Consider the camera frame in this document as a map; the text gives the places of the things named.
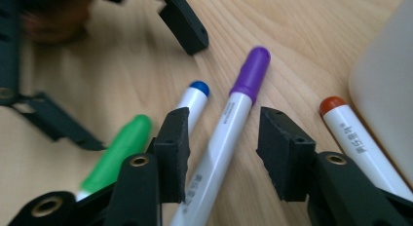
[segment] purple marker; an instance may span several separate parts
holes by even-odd
[[[171,226],[206,225],[249,110],[258,95],[270,63],[270,53],[262,47],[248,55],[227,106],[187,186],[186,201],[180,204]]]

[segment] orange marker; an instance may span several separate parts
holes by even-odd
[[[406,183],[342,98],[326,98],[319,106],[319,113],[346,155],[376,187],[413,201],[413,194]]]

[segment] marker body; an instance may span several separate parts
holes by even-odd
[[[191,134],[192,129],[197,124],[201,113],[207,104],[207,97],[209,96],[209,88],[206,83],[201,81],[193,82],[189,88],[184,92],[182,98],[177,104],[176,108],[188,107],[188,133]]]
[[[263,48],[249,54],[197,169],[187,187],[186,201],[178,207],[171,226],[206,225],[215,198],[256,99],[270,55]]]
[[[145,115],[135,116],[122,127],[91,174],[82,182],[77,201],[115,182],[122,162],[132,154],[145,151],[150,132],[151,121]]]
[[[333,107],[325,114],[321,113],[322,118],[346,155],[356,162],[376,187],[413,201],[412,192],[352,108],[343,103]]]

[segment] wooden table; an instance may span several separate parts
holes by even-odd
[[[310,225],[305,203],[281,202],[256,155],[261,106],[285,112],[317,143],[339,151],[318,109],[330,95],[350,101],[357,58],[401,0],[187,0],[209,34],[209,48],[187,56],[157,15],[159,0],[95,0],[88,35],[45,47],[24,41],[25,93],[46,92],[105,143],[136,114],[156,136],[193,80],[211,96],[190,137],[191,176],[247,53],[272,53],[270,68],[215,201],[208,225]],[[0,108],[0,224],[44,193],[76,193],[102,152],[51,142],[18,114]],[[164,205],[169,225],[177,205]]]

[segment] orange cap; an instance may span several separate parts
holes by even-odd
[[[321,116],[324,116],[325,113],[329,112],[330,110],[346,104],[347,103],[343,100],[343,98],[338,96],[331,96],[323,100],[319,105],[319,113],[321,114]]]

